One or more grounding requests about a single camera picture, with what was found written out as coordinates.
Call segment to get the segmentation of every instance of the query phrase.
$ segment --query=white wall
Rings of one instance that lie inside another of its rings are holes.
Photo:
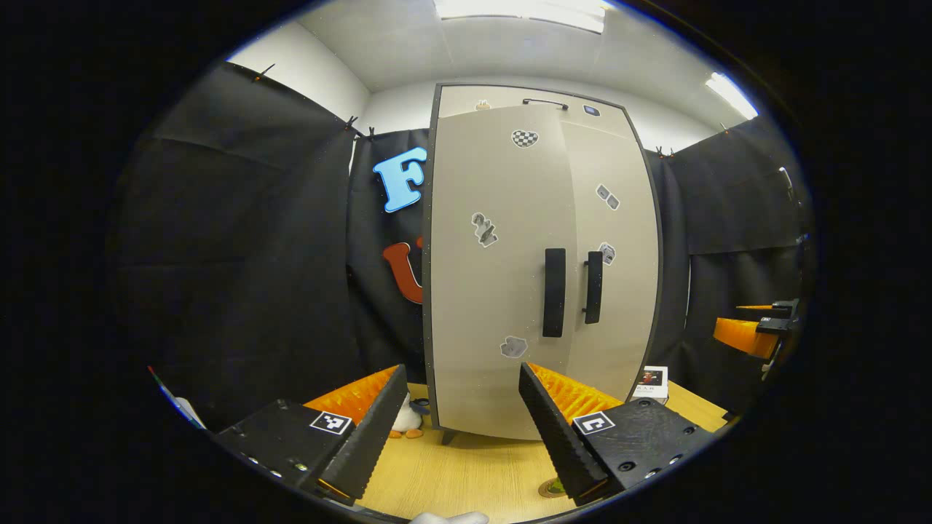
[[[325,107],[343,120],[362,115],[371,93],[363,82],[313,34],[297,22],[259,35],[226,59],[258,72]]]
[[[537,78],[532,76],[470,76],[418,82],[393,90],[374,93],[365,107],[362,118],[365,126],[374,126],[376,133],[427,128],[431,126],[433,89],[437,82],[477,82],[508,84],[528,88],[563,90],[588,95],[606,102],[616,103],[628,110],[632,122],[645,148],[654,150],[662,146],[665,152],[684,149],[721,130],[683,115],[682,113],[650,102],[636,95],[591,84]]]

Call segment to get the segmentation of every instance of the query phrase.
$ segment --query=orange foam padding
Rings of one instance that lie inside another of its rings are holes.
[[[554,399],[554,404],[556,404],[568,424],[572,424],[573,419],[576,417],[624,404],[615,397],[606,395],[596,388],[560,375],[546,367],[540,367],[530,362],[528,362],[528,365],[534,371],[537,379],[541,381],[543,389],[547,390],[550,398]]]
[[[758,333],[758,323],[729,318],[715,321],[712,337],[729,346],[760,358],[770,358],[776,347],[776,335]]]
[[[373,373],[368,377],[319,396],[304,406],[318,411],[327,411],[350,417],[359,426],[366,411],[375,402],[378,393],[382,391],[382,388],[385,387],[385,384],[388,383],[389,378],[397,368],[398,366],[394,365],[388,369]]]

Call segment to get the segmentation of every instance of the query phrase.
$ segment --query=blue letter f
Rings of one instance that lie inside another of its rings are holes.
[[[424,183],[424,171],[412,160],[424,161],[426,159],[427,150],[423,147],[415,147],[397,157],[383,160],[372,168],[373,172],[382,175],[385,194],[389,197],[389,201],[385,202],[386,213],[394,213],[420,200],[420,191],[411,189],[407,183],[408,180],[414,182],[416,186]],[[402,169],[405,162],[411,162],[408,164],[408,169]]]

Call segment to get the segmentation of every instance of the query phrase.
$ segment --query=ceiling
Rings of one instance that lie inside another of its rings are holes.
[[[298,23],[371,92],[457,76],[541,76],[626,91],[710,127],[745,119],[706,87],[720,71],[659,23],[623,7],[602,34],[528,19],[441,21],[433,0],[335,0]]]

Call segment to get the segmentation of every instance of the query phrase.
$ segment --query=small round object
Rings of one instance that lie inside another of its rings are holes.
[[[539,488],[537,488],[538,494],[541,495],[541,497],[544,497],[544,498],[547,498],[547,499],[555,499],[555,498],[558,498],[558,497],[566,497],[566,496],[567,496],[567,493],[566,493],[564,490],[558,489],[558,488],[554,485],[555,482],[556,482],[556,479],[555,479],[555,478],[551,478],[550,480],[548,480],[548,481],[544,482],[543,484],[541,484],[541,486],[540,486]]]

